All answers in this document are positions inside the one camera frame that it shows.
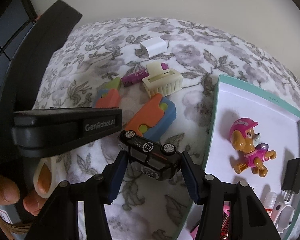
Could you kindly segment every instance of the human hand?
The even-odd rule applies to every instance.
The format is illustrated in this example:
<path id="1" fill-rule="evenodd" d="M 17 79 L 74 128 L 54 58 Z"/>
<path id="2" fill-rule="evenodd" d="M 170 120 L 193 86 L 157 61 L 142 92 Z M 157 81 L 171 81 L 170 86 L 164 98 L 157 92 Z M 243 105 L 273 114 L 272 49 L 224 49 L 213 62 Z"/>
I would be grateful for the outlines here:
<path id="1" fill-rule="evenodd" d="M 20 192 L 17 184 L 0 175 L 0 205 L 14 204 L 19 201 L 19 198 Z M 23 205 L 28 212 L 37 216 L 46 200 L 33 190 L 23 199 Z"/>

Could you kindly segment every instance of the pink helmet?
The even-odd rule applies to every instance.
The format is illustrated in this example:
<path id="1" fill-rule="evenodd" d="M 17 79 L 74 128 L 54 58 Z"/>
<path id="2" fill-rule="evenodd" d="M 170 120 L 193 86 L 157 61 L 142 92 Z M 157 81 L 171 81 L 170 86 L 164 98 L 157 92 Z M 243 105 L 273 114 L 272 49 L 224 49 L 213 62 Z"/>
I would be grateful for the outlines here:
<path id="1" fill-rule="evenodd" d="M 238 130 L 244 138 L 246 138 L 246 130 L 251 129 L 252 127 L 255 127 L 258 125 L 258 122 L 255 122 L 251 120 L 250 118 L 240 118 L 237 121 L 233 123 L 233 125 L 230 128 L 229 137 L 231 140 L 231 136 L 233 131 Z"/>

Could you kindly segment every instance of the white wall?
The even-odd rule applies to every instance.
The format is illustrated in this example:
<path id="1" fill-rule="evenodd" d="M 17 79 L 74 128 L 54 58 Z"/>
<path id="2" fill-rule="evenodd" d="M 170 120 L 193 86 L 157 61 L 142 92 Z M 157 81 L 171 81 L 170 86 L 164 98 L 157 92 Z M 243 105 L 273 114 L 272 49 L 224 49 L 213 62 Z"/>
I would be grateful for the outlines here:
<path id="1" fill-rule="evenodd" d="M 31 0 L 42 14 L 56 0 Z M 300 11 L 292 0 L 63 0 L 80 24 L 160 16 L 211 25 L 263 48 L 300 78 Z"/>

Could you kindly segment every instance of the toy dog ear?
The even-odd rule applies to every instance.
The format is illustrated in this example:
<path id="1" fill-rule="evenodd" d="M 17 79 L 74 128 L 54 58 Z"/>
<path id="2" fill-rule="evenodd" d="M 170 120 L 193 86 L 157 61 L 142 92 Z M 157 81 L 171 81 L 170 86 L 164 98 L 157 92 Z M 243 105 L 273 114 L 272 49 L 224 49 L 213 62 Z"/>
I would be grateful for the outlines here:
<path id="1" fill-rule="evenodd" d="M 246 145 L 246 140 L 244 139 L 240 131 L 235 130 L 231 135 L 231 143 L 232 143 L 232 147 L 236 151 L 241 151 Z"/>

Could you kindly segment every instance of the floral bedsheet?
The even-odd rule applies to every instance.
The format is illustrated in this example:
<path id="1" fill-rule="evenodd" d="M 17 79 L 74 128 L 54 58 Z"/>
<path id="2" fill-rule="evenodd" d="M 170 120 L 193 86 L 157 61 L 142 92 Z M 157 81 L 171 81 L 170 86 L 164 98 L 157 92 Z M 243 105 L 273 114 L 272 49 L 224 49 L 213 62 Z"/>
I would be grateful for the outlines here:
<path id="1" fill-rule="evenodd" d="M 159 36 L 166 53 L 147 59 L 139 43 Z M 166 62 L 184 77 L 183 89 L 168 98 L 177 118 L 161 143 L 186 149 L 201 163 L 207 144 L 213 93 L 219 74 L 253 83 L 300 109 L 300 81 L 279 61 L 252 43 L 205 25 L 166 18 L 124 18 L 83 25 L 56 51 L 44 74 L 34 108 L 89 107 L 104 82 L 125 76 L 153 60 Z M 148 101 L 142 84 L 120 89 L 123 125 Z M 82 182 L 112 163 L 117 134 L 91 142 L 57 159 L 71 183 Z M 118 198 L 106 214 L 113 239 L 169 240 L 189 204 L 180 172 L 155 181 L 130 166 Z M 80 238 L 86 239 L 83 205 L 79 205 Z M 300 215 L 291 239 L 300 233 Z"/>

